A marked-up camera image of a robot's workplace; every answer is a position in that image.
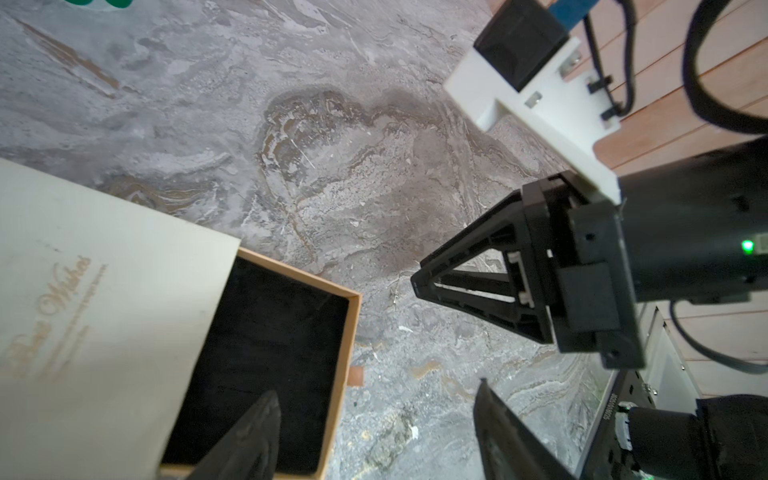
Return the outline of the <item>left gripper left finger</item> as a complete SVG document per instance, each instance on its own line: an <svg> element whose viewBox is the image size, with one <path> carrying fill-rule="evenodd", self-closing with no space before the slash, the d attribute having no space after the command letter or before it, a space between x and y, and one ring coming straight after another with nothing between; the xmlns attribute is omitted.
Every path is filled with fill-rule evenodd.
<svg viewBox="0 0 768 480"><path fill-rule="evenodd" d="M274 390L264 393L187 476L189 480L272 480L281 428Z"/></svg>

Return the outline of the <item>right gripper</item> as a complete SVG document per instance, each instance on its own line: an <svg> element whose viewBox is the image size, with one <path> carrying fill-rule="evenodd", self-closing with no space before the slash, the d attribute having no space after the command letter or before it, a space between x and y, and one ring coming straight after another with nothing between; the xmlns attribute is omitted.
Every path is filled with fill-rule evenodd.
<svg viewBox="0 0 768 480"><path fill-rule="evenodd" d="M767 287L767 141L620 179L623 201L582 196L572 173L526 185L526 270L560 351L639 368L635 307L735 303Z"/></svg>

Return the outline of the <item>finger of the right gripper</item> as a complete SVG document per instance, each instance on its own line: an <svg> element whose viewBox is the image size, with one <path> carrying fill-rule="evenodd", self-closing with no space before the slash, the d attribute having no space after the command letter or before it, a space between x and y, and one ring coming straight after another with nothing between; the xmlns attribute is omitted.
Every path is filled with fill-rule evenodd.
<svg viewBox="0 0 768 480"><path fill-rule="evenodd" d="M540 344L554 337L520 191L420 262L416 297Z"/></svg>

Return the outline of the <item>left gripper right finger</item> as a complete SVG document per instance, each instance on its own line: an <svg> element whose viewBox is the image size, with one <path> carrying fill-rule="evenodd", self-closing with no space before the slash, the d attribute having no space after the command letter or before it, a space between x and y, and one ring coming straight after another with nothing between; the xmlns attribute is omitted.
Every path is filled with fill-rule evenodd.
<svg viewBox="0 0 768 480"><path fill-rule="evenodd" d="M473 420L486 479L574 479L482 378Z"/></svg>

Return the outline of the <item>large cream jewelry box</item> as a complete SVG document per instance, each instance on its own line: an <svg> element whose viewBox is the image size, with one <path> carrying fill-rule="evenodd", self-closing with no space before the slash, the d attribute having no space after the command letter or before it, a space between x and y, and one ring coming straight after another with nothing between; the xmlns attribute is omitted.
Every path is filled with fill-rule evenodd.
<svg viewBox="0 0 768 480"><path fill-rule="evenodd" d="M1 475L187 479L267 391L273 479L325 476L361 295L1 164Z"/></svg>

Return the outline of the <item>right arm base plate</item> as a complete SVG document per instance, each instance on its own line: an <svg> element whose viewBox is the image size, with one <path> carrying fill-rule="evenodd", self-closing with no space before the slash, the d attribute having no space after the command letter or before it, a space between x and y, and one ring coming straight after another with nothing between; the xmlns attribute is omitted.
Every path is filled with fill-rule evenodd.
<svg viewBox="0 0 768 480"><path fill-rule="evenodd" d="M617 370L608 381L575 470L576 479L653 479L629 450L628 411L655 408L658 386L648 370Z"/></svg>

